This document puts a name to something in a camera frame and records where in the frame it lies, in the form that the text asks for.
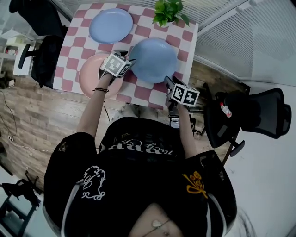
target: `potted plant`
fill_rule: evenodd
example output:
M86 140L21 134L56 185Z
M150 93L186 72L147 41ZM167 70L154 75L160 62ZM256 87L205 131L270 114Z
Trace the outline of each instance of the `potted plant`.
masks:
M181 0L159 0L155 4L155 17L153 23L157 23L160 27L168 27L173 22L178 24L178 14L183 9ZM189 25L189 19L186 15L181 14L180 17Z

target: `bottle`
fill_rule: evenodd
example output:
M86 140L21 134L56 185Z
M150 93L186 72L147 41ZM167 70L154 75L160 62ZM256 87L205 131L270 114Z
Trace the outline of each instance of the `bottle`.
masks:
M224 106L223 102L220 102L220 107L224 114L226 114L227 118L230 118L232 116L232 112L227 106Z

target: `pink checkered tablecloth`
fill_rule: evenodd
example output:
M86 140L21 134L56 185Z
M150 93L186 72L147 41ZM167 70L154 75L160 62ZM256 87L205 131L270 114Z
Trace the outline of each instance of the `pink checkered tablecloth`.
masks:
M129 35L115 44L99 44L89 36L92 19L102 10L121 8L133 18L133 28ZM160 28L152 24L154 10L141 6L116 3L93 3L79 6L64 39L57 62L54 89L83 94L79 86L79 71L86 60L100 52L113 50L132 50L138 42L152 37L166 40L178 57L175 76L188 83L197 39L198 24L187 26L180 20L178 25ZM164 83L152 84L138 79L131 71L124 77L119 93L112 99L132 104L163 109L167 97Z

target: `light blue plate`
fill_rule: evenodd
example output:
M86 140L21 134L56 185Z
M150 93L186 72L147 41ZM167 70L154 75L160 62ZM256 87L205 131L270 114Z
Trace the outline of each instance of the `light blue plate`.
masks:
M113 44L124 39L133 27L131 15L122 9L101 11L89 26L89 35L100 44Z
M131 68L137 78L150 83L163 82L177 69L177 56L166 41L157 38L144 39L132 49L129 59L136 59Z

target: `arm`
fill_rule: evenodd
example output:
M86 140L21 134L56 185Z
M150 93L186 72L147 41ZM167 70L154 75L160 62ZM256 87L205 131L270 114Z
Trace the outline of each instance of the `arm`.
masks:
M112 77L111 74L105 74L100 79L97 88L107 89ZM93 95L81 116L77 132L86 132L93 137L96 137L105 95L106 93L103 91L93 92Z
M196 156L198 152L196 150L194 143L189 112L181 104L177 105L177 109L179 112L180 138L183 145L183 149L185 151L185 158L187 159Z

